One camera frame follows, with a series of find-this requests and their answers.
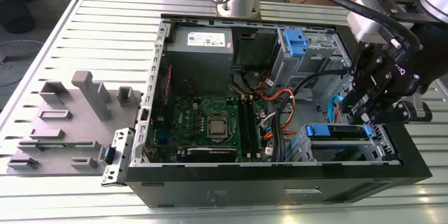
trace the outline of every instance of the ram slot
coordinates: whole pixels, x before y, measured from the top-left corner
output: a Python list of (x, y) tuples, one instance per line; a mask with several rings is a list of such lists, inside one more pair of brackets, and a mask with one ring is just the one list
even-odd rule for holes
[(244, 99), (238, 100), (239, 107), (239, 117), (238, 122), (240, 125), (240, 141), (242, 141), (242, 156), (247, 156), (250, 153), (250, 139), (248, 139), (248, 127), (247, 127), (247, 116), (246, 116), (246, 101)]
[(259, 153), (259, 141), (256, 132), (255, 112), (252, 106), (252, 100), (246, 100), (246, 119), (247, 119), (247, 131), (250, 139), (250, 152), (251, 157), (256, 157)]

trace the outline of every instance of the metal bracket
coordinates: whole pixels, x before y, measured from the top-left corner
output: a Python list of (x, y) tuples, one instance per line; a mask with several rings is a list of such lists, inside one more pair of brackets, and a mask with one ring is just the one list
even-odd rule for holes
[(115, 150), (115, 155), (112, 164), (106, 166), (104, 169), (102, 181), (103, 187), (127, 186), (124, 177), (128, 170), (134, 136), (135, 130), (132, 128), (124, 128), (115, 131), (115, 137), (110, 147), (110, 150)]
[(422, 99), (420, 89), (418, 90), (418, 92), (414, 93), (414, 95), (408, 96), (406, 100), (412, 103), (418, 118), (426, 118), (427, 113), (423, 108), (423, 99)]

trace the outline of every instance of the motherboard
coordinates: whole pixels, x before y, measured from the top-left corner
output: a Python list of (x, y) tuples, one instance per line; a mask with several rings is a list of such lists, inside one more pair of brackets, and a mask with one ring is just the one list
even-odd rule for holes
[(150, 161), (263, 162), (259, 124), (266, 107), (252, 97), (178, 96), (170, 129), (158, 130), (147, 141)]

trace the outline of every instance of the red wire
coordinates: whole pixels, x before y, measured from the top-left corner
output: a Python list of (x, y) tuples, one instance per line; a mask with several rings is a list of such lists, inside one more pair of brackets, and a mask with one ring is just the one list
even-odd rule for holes
[(171, 70), (172, 70), (172, 66), (170, 65), (170, 67), (168, 67), (168, 83), (167, 83), (167, 88), (166, 88), (166, 94), (163, 95), (162, 108), (160, 108), (160, 112), (159, 112), (158, 117), (163, 113), (163, 109), (164, 109), (164, 106), (166, 106), (166, 100), (168, 99), (170, 84), (171, 84)]
[(340, 114), (342, 114), (342, 107), (339, 106), (335, 113), (334, 123), (338, 123)]

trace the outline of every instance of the gray block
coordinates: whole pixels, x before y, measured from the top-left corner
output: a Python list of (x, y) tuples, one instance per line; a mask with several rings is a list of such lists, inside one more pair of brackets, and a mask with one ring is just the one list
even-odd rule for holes
[(100, 97), (102, 97), (102, 99), (103, 99), (103, 101), (104, 101), (104, 103), (110, 103), (111, 102), (111, 95), (110, 95), (110, 93), (107, 92), (107, 89), (106, 89), (106, 87), (104, 87), (104, 84), (103, 83), (100, 83), (100, 85), (99, 85), (99, 87), (98, 87), (99, 89), (99, 94), (100, 94)]
[(8, 167), (14, 170), (35, 170), (38, 168), (38, 160), (28, 158), (11, 158)]
[[(95, 83), (94, 86), (99, 90), (100, 85)], [(135, 124), (142, 93), (139, 91), (134, 91), (134, 93), (138, 100), (136, 106), (120, 106), (116, 98), (118, 90), (108, 91), (111, 103), (107, 104), (107, 107), (112, 114), (108, 121), (99, 120), (79, 89), (71, 89), (68, 93), (59, 95), (64, 104), (60, 104), (58, 109), (71, 112), (72, 118), (70, 120), (43, 120), (39, 117), (42, 111), (54, 111), (55, 109), (44, 102), (32, 121), (32, 128), (62, 129), (64, 137), (59, 140), (48, 139), (39, 142), (30, 137), (24, 137), (14, 158), (28, 159), (31, 157), (39, 160), (38, 169), (8, 168), (7, 173), (34, 176), (103, 174), (106, 164), (100, 160), (104, 158), (104, 147), (112, 143), (115, 130), (134, 127)], [(91, 157), (96, 160), (98, 167), (95, 169), (75, 169), (71, 165), (72, 157)]]
[(23, 152), (43, 152), (43, 149), (39, 148), (36, 144), (20, 144), (18, 145), (18, 149), (20, 149)]
[(98, 141), (92, 142), (92, 144), (78, 145), (76, 146), (80, 151), (100, 151), (102, 145)]
[(43, 120), (70, 120), (72, 114), (68, 110), (43, 110), (39, 113)]
[(104, 147), (104, 146), (102, 146), (102, 148), (100, 148), (100, 151), (99, 151), (99, 157), (96, 158), (96, 160), (99, 161), (99, 162), (102, 162), (103, 164), (104, 164), (104, 154), (106, 154), (106, 150), (107, 150), (107, 148)]
[(78, 170), (96, 169), (99, 164), (91, 157), (72, 157), (72, 163), (70, 164), (72, 168)]
[(68, 93), (62, 82), (46, 82), (43, 89), (39, 92), (43, 100), (50, 104), (63, 104), (59, 94)]
[(63, 136), (62, 129), (34, 129), (30, 134), (32, 139), (62, 139)]
[(82, 91), (87, 102), (102, 121), (107, 121), (111, 118), (111, 112), (107, 109), (106, 102), (98, 93), (99, 89), (92, 82), (94, 75), (90, 71), (78, 70), (72, 77), (72, 84)]
[(119, 99), (120, 106), (136, 106), (138, 105), (138, 98), (135, 97), (132, 87), (119, 87), (118, 99)]

